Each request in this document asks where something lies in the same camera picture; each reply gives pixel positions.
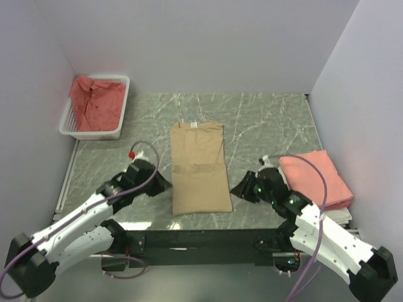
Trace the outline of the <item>beige t shirt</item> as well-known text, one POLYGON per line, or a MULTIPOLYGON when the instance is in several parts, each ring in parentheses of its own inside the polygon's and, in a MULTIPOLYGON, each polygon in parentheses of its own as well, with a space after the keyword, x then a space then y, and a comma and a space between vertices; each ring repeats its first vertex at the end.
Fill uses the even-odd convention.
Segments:
POLYGON ((170 137, 173 215, 233 211, 223 124, 176 122, 170 137))

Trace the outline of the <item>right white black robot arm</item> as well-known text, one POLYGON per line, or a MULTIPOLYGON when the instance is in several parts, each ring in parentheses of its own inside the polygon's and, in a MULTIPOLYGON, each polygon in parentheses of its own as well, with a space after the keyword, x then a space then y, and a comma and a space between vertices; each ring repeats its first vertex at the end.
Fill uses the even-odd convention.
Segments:
POLYGON ((381 301, 398 277, 392 253, 362 242, 328 216, 302 193, 292 191, 274 167, 249 171, 231 194, 252 203, 271 204, 284 222, 272 239, 259 239, 265 252, 292 249, 314 256, 349 286, 359 301, 381 301))

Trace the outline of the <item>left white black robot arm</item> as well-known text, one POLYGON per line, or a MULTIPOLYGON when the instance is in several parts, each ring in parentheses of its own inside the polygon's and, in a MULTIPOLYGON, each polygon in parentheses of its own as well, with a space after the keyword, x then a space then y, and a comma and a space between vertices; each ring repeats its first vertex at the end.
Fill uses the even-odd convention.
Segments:
POLYGON ((5 273, 23 295, 35 298, 50 287, 57 275, 90 255, 122 256, 131 240, 111 216, 131 205, 137 196, 154 197, 171 187, 153 164, 134 160, 63 219, 31 236, 15 236, 9 246, 5 273))

